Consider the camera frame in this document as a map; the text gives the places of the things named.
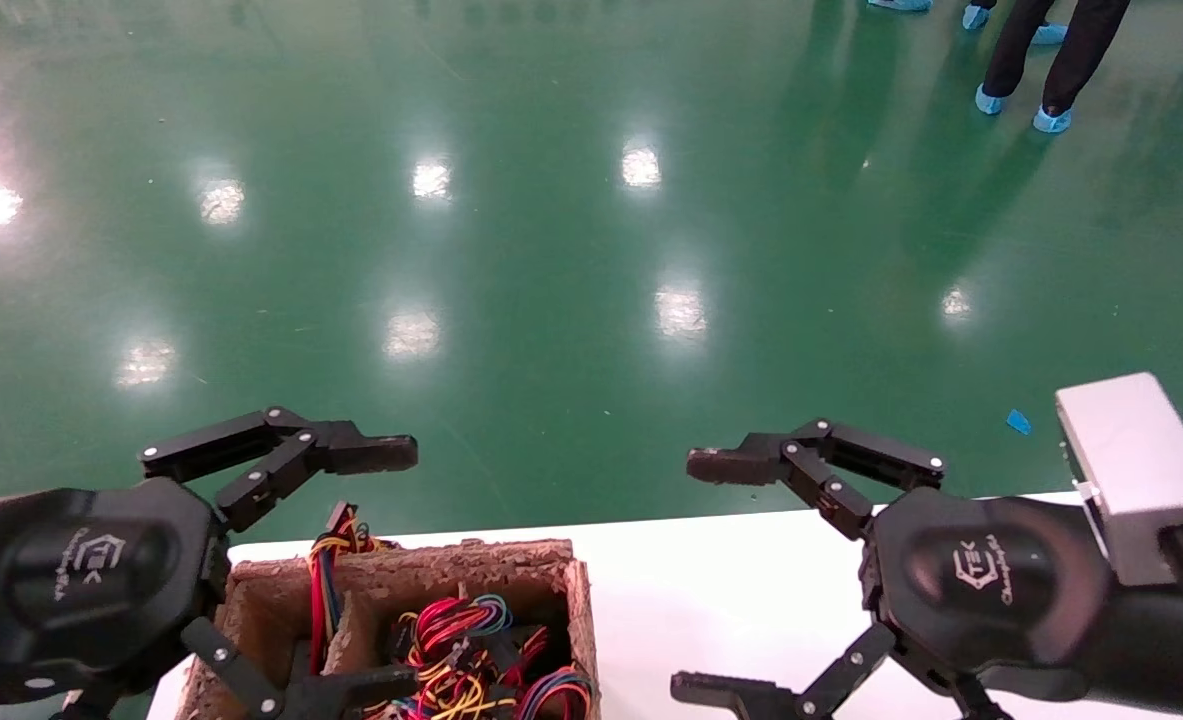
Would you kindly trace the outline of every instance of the wire bundle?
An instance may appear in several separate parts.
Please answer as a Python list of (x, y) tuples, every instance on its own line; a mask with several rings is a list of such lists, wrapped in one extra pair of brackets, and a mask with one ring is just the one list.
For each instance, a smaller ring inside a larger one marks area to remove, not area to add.
[(519, 701), (519, 712), (515, 714), (515, 720), (535, 720), (537, 711), (551, 698), (560, 694), (568, 694), (564, 698), (564, 720), (573, 720), (574, 707), (581, 701), (582, 715), (584, 716), (592, 707), (592, 681), (584, 674), (578, 673), (577, 667), (560, 667), (558, 670), (545, 675), (545, 677), (532, 683), (524, 698)]
[(341, 507), (335, 527), (318, 537), (311, 546), (308, 570), (311, 571), (312, 675), (323, 670), (327, 648), (343, 618), (343, 603), (334, 589), (334, 563), (343, 554), (375, 552), (387, 547), (395, 547), (395, 544), (373, 538), (368, 525), (358, 523), (354, 505)]
[[(395, 633), (411, 633), (405, 662), (418, 670), (414, 698), (368, 708), (366, 720), (532, 720), (551, 698), (573, 693), (567, 700), (565, 720), (586, 716), (592, 707), (592, 681), (574, 667), (524, 685), (526, 670), (547, 648), (545, 628), (539, 628), (519, 648), (506, 670), (500, 670), (485, 638), (504, 633), (513, 623), (508, 603), (496, 593), (476, 599), (444, 598), (421, 612), (405, 612)], [(510, 643), (510, 634), (496, 637)], [(581, 708), (581, 715), (576, 711)]]

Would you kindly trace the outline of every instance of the red wire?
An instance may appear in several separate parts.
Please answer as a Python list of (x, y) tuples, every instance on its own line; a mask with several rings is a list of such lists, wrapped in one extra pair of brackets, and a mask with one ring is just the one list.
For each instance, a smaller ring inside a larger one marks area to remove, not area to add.
[(458, 679), (458, 682), (453, 685), (453, 700), (451, 700), (451, 702), (457, 703), (458, 698), (463, 696), (463, 689), (466, 689), (466, 687), (467, 687), (467, 675), (463, 674)]
[[(592, 699), (590, 699), (590, 696), (587, 696), (586, 689), (578, 688), (576, 685), (556, 685), (556, 687), (552, 688), (552, 689), (550, 689), (544, 696), (537, 698), (537, 700), (534, 701), (534, 707), (532, 707), (534, 716), (537, 716), (537, 712), (541, 711), (542, 706), (547, 705), (547, 702), (549, 702), (551, 700), (551, 698), (557, 696), (560, 693), (573, 693), (573, 694), (576, 694), (577, 698), (582, 698), (582, 701), (583, 701), (583, 703), (586, 703), (586, 707), (588, 708), (588, 711), (592, 707), (590, 706), (590, 700)], [(517, 707), (524, 708), (524, 707), (526, 707), (526, 702), (528, 702), (528, 693), (524, 693), (524, 698), (523, 698), (523, 700), (521, 700), (521, 702), (519, 702), (519, 705)], [(570, 698), (564, 698), (564, 718), (565, 719), (569, 718), (569, 705), (571, 705), (571, 702), (573, 701), (571, 701)]]
[(445, 611), (448, 611), (450, 608), (457, 605), (457, 603), (458, 599), (453, 597), (444, 597), (432, 602), (431, 605), (427, 605), (426, 609), (419, 612), (414, 634), (426, 634), (426, 625), (429, 624), (432, 620), (439, 618), (440, 615), (444, 615)]
[(539, 628), (537, 633), (534, 633), (531, 638), (524, 642), (524, 646), (519, 651), (519, 662), (508, 670), (508, 674), (503, 675), (500, 680), (504, 685), (513, 685), (515, 688), (519, 688), (524, 685), (524, 669), (529, 667), (534, 660), (542, 654), (542, 650), (547, 648), (547, 629)]
[(459, 612), (444, 621), (444, 623), (435, 625), (434, 630), (428, 629), (431, 637), (425, 642), (425, 650), (431, 650), (431, 648), (438, 647), (440, 643), (450, 642), (452, 638), (457, 638), (458, 635), (467, 634), (468, 630), (479, 625), (484, 620), (489, 618), (489, 610), (483, 609), (483, 607), (472, 607), (466, 612)]
[(325, 647), (325, 602), (319, 583), (319, 567), (311, 566), (311, 674), (318, 675), (325, 669), (323, 647)]

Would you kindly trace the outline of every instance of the blue wire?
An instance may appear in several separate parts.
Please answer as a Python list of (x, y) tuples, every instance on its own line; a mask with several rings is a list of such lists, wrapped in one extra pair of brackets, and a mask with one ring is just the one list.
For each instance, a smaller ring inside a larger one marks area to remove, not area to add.
[(542, 701), (549, 698), (551, 692), (558, 689), (561, 685), (582, 685), (588, 692), (592, 690), (590, 683), (587, 683), (581, 675), (569, 672), (556, 672), (541, 679), (539, 682), (534, 685), (532, 690), (528, 693), (529, 698), (532, 698), (532, 707), (519, 708), (519, 720), (532, 720), (537, 716), (537, 711), (542, 707)]
[(325, 603), (329, 616), (332, 620), (334, 629), (338, 629), (338, 623), (343, 621), (343, 612), (340, 609), (338, 593), (334, 591), (334, 551), (327, 550), (321, 554), (321, 582), (325, 585)]
[(476, 628), (474, 630), (468, 630), (467, 635), (470, 637), (480, 637), (481, 635), (491, 635), (494, 633), (503, 633), (503, 630), (512, 625), (512, 612), (508, 607), (508, 602), (502, 597), (496, 596), (496, 593), (483, 593), (480, 597), (476, 598), (476, 604), (478, 607), (486, 607), (492, 611), (494, 616), (489, 624), (481, 625), (481, 628)]

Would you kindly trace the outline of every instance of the epoxy floor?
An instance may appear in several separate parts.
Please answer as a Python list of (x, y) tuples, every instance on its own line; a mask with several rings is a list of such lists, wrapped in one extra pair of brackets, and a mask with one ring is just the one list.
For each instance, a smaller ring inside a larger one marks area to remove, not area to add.
[(0, 493), (271, 404), (424, 461), (245, 539), (340, 497), (387, 533), (793, 510), (684, 454), (817, 415), (959, 493), (1066, 487), (1054, 389), (1149, 369), (1183, 413), (1183, 0), (1054, 140), (1052, 53), (981, 117), (1001, 18), (958, 12), (0, 0)]

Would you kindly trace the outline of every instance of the black pants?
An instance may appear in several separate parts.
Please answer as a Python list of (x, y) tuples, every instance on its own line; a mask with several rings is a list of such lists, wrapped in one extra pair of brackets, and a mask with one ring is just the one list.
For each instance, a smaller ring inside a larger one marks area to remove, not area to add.
[[(995, 5), (995, 0), (978, 0), (975, 5)], [(1026, 50), (1053, 0), (1015, 0), (1013, 13), (995, 43), (993, 64), (987, 69), (983, 92), (991, 97), (1008, 97), (1017, 90), (1026, 65)], [(1093, 77), (1107, 47), (1116, 39), (1120, 20), (1129, 9), (1129, 0), (1080, 0), (1067, 26), (1067, 38), (1053, 59), (1049, 77), (1045, 79), (1045, 112), (1061, 115), (1075, 104), (1077, 95)]]

